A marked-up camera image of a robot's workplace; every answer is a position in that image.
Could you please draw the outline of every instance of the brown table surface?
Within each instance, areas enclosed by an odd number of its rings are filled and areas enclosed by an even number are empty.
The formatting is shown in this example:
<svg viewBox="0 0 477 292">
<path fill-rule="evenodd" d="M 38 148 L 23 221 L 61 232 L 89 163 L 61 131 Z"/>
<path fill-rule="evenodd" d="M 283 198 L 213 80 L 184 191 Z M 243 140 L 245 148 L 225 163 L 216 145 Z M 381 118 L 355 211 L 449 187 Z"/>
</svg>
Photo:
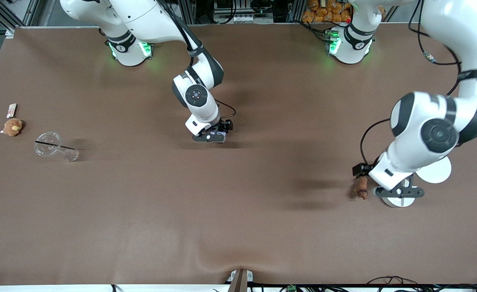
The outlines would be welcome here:
<svg viewBox="0 0 477 292">
<path fill-rule="evenodd" d="M 0 130 L 14 102 L 26 127 L 0 134 L 0 284 L 222 283 L 236 268 L 260 283 L 477 283 L 477 140 L 451 153 L 448 181 L 417 180 L 412 207 L 352 198 L 363 131 L 409 91 L 447 92 L 454 67 L 425 61 L 404 24 L 381 26 L 357 65 L 298 25 L 193 30 L 226 72 L 213 95 L 238 111 L 224 145 L 185 129 L 182 43 L 126 68 L 96 29 L 4 42 Z M 36 155 L 46 131 L 80 161 Z M 374 129 L 369 159 L 391 141 Z"/>
</svg>

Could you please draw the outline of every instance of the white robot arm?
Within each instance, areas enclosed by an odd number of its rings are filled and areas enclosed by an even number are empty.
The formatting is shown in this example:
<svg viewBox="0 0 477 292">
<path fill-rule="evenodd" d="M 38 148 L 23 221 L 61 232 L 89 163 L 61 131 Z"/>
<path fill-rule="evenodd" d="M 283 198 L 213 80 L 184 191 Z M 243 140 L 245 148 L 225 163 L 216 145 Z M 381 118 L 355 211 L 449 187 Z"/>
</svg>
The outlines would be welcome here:
<svg viewBox="0 0 477 292">
<path fill-rule="evenodd" d="M 142 50 L 143 44 L 183 41 L 192 61 L 174 78 L 172 91 L 192 112 L 185 125 L 195 141 L 224 143 L 233 123 L 221 120 L 209 92 L 222 82 L 224 71 L 163 0 L 60 0 L 60 3 L 71 17 L 100 26 L 123 65 L 138 65 L 148 57 L 146 50 Z"/>
<path fill-rule="evenodd" d="M 368 172 L 387 191 L 477 137 L 477 0 L 424 0 L 422 25 L 461 61 L 459 96 L 411 92 L 396 103 L 395 140 Z"/>
<path fill-rule="evenodd" d="M 331 30 L 339 37 L 329 46 L 329 54 L 345 64 L 359 63 L 368 54 L 372 37 L 381 23 L 379 6 L 398 6 L 413 0 L 348 0 L 354 7 L 352 21 L 347 26 Z"/>
</svg>

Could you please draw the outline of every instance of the teddy bear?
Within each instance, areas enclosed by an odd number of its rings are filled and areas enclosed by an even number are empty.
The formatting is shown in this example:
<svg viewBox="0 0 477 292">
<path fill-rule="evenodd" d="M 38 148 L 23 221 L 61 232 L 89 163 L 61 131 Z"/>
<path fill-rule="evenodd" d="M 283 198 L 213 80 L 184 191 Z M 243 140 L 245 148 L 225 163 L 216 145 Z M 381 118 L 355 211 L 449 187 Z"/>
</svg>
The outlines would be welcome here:
<svg viewBox="0 0 477 292">
<path fill-rule="evenodd" d="M 23 123 L 18 118 L 9 119 L 6 124 L 4 124 L 4 129 L 2 130 L 8 136 L 16 136 L 22 129 Z"/>
</svg>

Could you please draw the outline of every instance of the brown plush toy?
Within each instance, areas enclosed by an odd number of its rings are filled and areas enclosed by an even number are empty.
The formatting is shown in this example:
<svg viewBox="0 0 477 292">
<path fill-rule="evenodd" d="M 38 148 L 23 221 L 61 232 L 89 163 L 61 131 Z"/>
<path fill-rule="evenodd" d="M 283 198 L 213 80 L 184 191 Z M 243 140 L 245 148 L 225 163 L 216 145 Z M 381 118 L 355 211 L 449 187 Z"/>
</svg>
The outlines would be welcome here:
<svg viewBox="0 0 477 292">
<path fill-rule="evenodd" d="M 366 177 L 360 177 L 359 185 L 357 189 L 354 190 L 358 198 L 362 198 L 363 200 L 368 199 L 367 185 L 368 185 L 368 179 Z"/>
<path fill-rule="evenodd" d="M 9 119 L 6 124 L 4 124 L 4 129 L 2 130 L 5 135 L 16 136 L 22 129 L 23 123 L 18 118 Z"/>
</svg>

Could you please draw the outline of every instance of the black cable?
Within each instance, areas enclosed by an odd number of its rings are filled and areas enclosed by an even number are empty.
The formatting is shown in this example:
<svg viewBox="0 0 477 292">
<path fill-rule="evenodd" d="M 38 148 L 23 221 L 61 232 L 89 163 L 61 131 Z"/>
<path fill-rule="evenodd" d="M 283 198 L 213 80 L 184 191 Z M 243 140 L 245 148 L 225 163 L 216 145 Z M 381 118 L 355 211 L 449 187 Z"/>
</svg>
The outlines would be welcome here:
<svg viewBox="0 0 477 292">
<path fill-rule="evenodd" d="M 226 107 L 229 107 L 229 108 L 233 111 L 232 114 L 225 115 L 225 116 L 223 116 L 223 117 L 221 117 L 221 118 L 231 118 L 231 117 L 233 117 L 235 114 L 237 114 L 237 110 L 236 110 L 234 107 L 232 107 L 231 105 L 228 105 L 228 104 L 226 104 L 226 103 L 224 103 L 224 102 L 218 100 L 217 98 L 214 98 L 214 100 L 215 100 L 216 102 L 220 103 L 221 105 L 224 105 L 224 106 L 226 106 Z"/>
<path fill-rule="evenodd" d="M 383 122 L 388 122 L 390 119 L 389 118 L 386 118 L 384 120 L 380 120 L 379 122 L 375 122 L 374 124 L 372 124 L 372 126 L 368 127 L 368 129 L 366 129 L 365 133 L 363 133 L 363 137 L 361 137 L 361 142 L 359 143 L 359 151 L 361 151 L 361 157 L 363 157 L 363 161 L 365 162 L 365 164 L 368 164 L 368 161 L 365 157 L 365 152 L 363 151 L 363 141 L 365 141 L 365 137 L 367 135 L 367 133 L 372 130 L 372 128 L 374 128 L 375 126 L 377 126 L 378 124 L 381 124 Z M 378 278 L 375 278 L 375 279 L 372 279 L 370 281 L 368 281 L 367 284 L 370 284 L 372 281 L 375 281 L 375 280 L 378 280 L 378 279 L 385 279 L 387 277 L 378 277 Z"/>
<path fill-rule="evenodd" d="M 419 0 L 417 2 L 417 5 L 415 6 L 415 9 L 413 10 L 413 13 L 411 14 L 410 21 L 408 22 L 408 29 L 415 32 L 415 33 L 418 33 L 418 34 L 424 35 L 426 37 L 429 37 L 430 35 L 428 35 L 427 33 L 420 32 L 418 30 L 414 30 L 413 28 L 411 28 L 411 22 L 413 20 L 413 17 L 415 17 L 415 14 L 417 13 L 417 10 L 419 9 L 420 4 L 421 4 L 421 0 Z"/>
<path fill-rule="evenodd" d="M 170 19 L 172 19 L 175 26 L 179 30 L 179 33 L 181 33 L 181 35 L 183 36 L 183 39 L 185 40 L 185 43 L 186 43 L 186 46 L 187 46 L 187 50 L 192 51 L 193 50 L 192 44 L 190 43 L 190 40 L 188 39 L 188 36 L 186 35 L 185 30 L 181 27 L 181 25 L 177 21 L 177 18 L 176 18 L 176 15 L 174 13 L 174 10 L 172 9 L 172 6 L 171 5 L 166 5 L 165 0 L 157 0 L 157 2 L 159 2 L 159 4 L 161 4 L 164 11 L 166 11 L 166 13 L 170 16 Z M 193 61 L 194 61 L 193 57 L 190 57 L 190 66 L 193 65 Z"/>
<path fill-rule="evenodd" d="M 274 2 L 271 2 L 271 7 L 267 9 L 262 9 L 260 7 L 260 0 L 252 0 L 251 5 L 249 7 L 251 7 L 251 9 L 255 11 L 255 13 L 265 14 L 265 13 L 270 13 L 271 11 L 273 11 L 273 3 Z"/>
<path fill-rule="evenodd" d="M 256 18 L 261 18 L 261 19 L 266 19 L 266 18 L 268 18 L 268 19 L 269 19 L 269 18 L 275 19 L 275 18 L 281 18 L 281 17 L 285 17 L 285 16 L 287 16 L 287 14 L 278 15 L 278 16 L 272 16 L 272 17 L 259 17 L 259 16 L 255 16 L 255 17 L 256 17 Z"/>
<path fill-rule="evenodd" d="M 215 19 L 211 16 L 211 10 L 214 9 L 211 7 L 211 4 L 213 4 L 213 1 L 214 0 L 208 0 L 208 4 L 206 6 L 206 16 L 208 17 L 209 22 L 211 24 L 219 24 L 219 22 L 216 22 Z M 221 24 L 227 24 L 233 19 L 233 17 L 235 17 L 235 14 L 237 12 L 237 2 L 236 0 L 231 0 L 231 1 L 233 1 L 233 5 L 231 6 L 231 14 L 229 18 L 225 22 L 222 22 Z"/>
<path fill-rule="evenodd" d="M 422 54 L 424 55 L 425 53 L 425 50 L 422 46 L 422 41 L 421 41 L 421 20 L 422 20 L 422 9 L 424 8 L 424 0 L 420 0 L 419 1 L 421 3 L 421 10 L 419 11 L 419 23 L 417 24 L 417 41 L 419 42 L 419 48 L 421 48 L 421 51 L 422 51 Z M 460 61 L 459 59 L 457 58 L 457 56 L 453 53 L 452 50 L 448 49 L 451 54 L 453 55 L 454 59 L 455 59 L 455 62 L 452 62 L 452 63 L 438 63 L 437 61 L 435 60 L 432 60 L 431 62 L 435 65 L 456 65 L 456 64 L 459 64 Z"/>
<path fill-rule="evenodd" d="M 322 22 L 319 22 L 320 24 L 334 24 L 335 26 L 339 26 L 341 28 L 347 28 L 348 26 L 342 26 L 341 24 L 337 24 L 335 22 L 331 22 L 331 21 L 322 21 Z"/>
<path fill-rule="evenodd" d="M 312 34 L 314 34 L 314 36 L 317 39 L 319 39 L 321 42 L 326 43 L 326 44 L 331 43 L 331 41 L 327 41 L 326 39 L 322 39 L 318 34 L 316 34 L 316 33 L 324 34 L 325 30 L 319 30 L 319 29 L 313 28 L 313 27 L 311 27 L 311 24 L 305 24 L 305 22 L 299 21 L 299 20 L 293 20 L 292 22 L 296 22 L 297 24 L 301 24 L 304 28 L 307 28 L 308 30 L 310 30 L 312 32 Z"/>
<path fill-rule="evenodd" d="M 237 2 L 236 2 L 236 0 L 233 0 L 233 9 L 234 9 L 233 13 L 231 13 L 228 20 L 226 20 L 225 22 L 222 22 L 221 24 L 227 24 L 228 22 L 230 22 L 235 17 L 235 14 L 237 13 Z"/>
</svg>

